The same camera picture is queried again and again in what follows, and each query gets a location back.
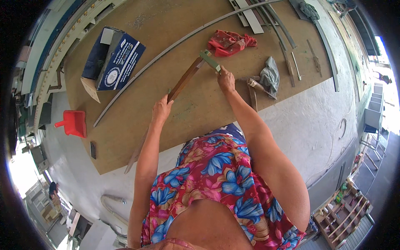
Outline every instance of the cardboard box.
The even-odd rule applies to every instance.
[[[85,90],[100,103],[98,91],[123,88],[145,49],[124,31],[105,26],[83,69],[81,81]]]

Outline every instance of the curved gray strip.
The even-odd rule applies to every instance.
[[[249,9],[253,9],[255,7],[264,5],[264,4],[270,4],[273,2],[279,2],[282,0],[270,0],[270,1],[265,1],[265,2],[261,2],[258,4],[253,4],[250,6],[247,6],[245,8],[241,8],[239,10],[235,10],[232,11],[226,15],[223,15],[209,23],[206,23],[205,25],[193,30],[192,32],[190,32],[189,34],[187,34],[186,36],[182,37],[179,41],[175,42],[174,44],[172,44],[171,46],[169,46],[168,48],[166,48],[163,52],[161,52],[158,56],[156,56],[153,60],[151,60],[146,66],[144,66],[144,68],[142,68],[134,77],[132,77],[132,79],[129,80],[129,82],[118,92],[118,94],[116,94],[116,96],[111,100],[111,102],[106,106],[106,108],[103,110],[103,112],[100,114],[99,118],[97,118],[96,122],[93,124],[93,127],[96,127],[96,125],[99,123],[99,121],[103,118],[103,116],[106,114],[106,112],[108,111],[108,109],[112,106],[112,104],[114,104],[114,102],[118,99],[118,97],[120,97],[120,95],[124,92],[124,90],[126,90],[126,88],[128,88],[128,86],[134,81],[136,80],[136,78],[138,78],[145,70],[147,70],[150,66],[152,66],[153,63],[155,63],[158,59],[160,59],[163,55],[167,54],[170,50],[174,49],[176,46],[178,46],[179,44],[183,43],[184,41],[186,41],[187,39],[189,39],[190,37],[194,36],[196,33],[202,31],[205,28],[208,28],[209,26],[220,22],[222,20],[224,20],[225,18],[228,18],[232,15],[238,14],[240,12],[243,12],[245,10],[249,10]]]

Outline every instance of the workbench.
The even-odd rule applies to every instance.
[[[216,62],[231,71],[235,78],[259,75],[265,67],[266,59],[269,56],[275,59],[280,73],[277,100],[268,98],[265,93],[257,93],[259,110],[332,77],[326,50],[315,25],[299,20],[287,0],[271,5],[297,45],[294,50],[288,46],[287,51],[288,54],[294,52],[300,74],[304,75],[301,81],[295,75],[294,88],[291,86],[288,68],[274,31],[264,27],[263,34],[253,34],[251,28],[243,27],[239,18],[234,15],[199,32],[160,58],[134,81],[93,128],[93,123],[117,93],[99,92],[99,104],[86,93],[80,82],[90,49],[103,26],[124,30],[146,46],[133,76],[165,48],[203,24],[233,11],[233,8],[228,1],[127,1],[95,26],[66,58],[64,69],[71,110],[86,112],[88,136],[82,142],[88,153],[89,142],[96,143],[97,159],[92,161],[98,172],[104,174],[127,165],[151,121],[154,103],[167,94],[169,88],[175,86],[198,57],[198,53],[206,48],[208,39],[217,29],[248,34],[258,41],[257,47],[245,48],[229,58],[212,56]],[[315,67],[307,39],[319,57],[322,78]],[[237,83],[236,89],[250,103],[246,84]],[[161,134],[160,151],[235,120],[231,107],[218,87],[214,70],[203,66],[175,100]]]

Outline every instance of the red rag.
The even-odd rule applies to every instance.
[[[236,54],[247,46],[255,47],[257,40],[247,34],[241,36],[235,32],[216,30],[207,46],[210,51],[214,52],[215,56],[223,57]]]

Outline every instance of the smartphone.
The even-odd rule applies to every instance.
[[[93,159],[96,159],[96,145],[94,144],[94,142],[90,142],[90,156]]]

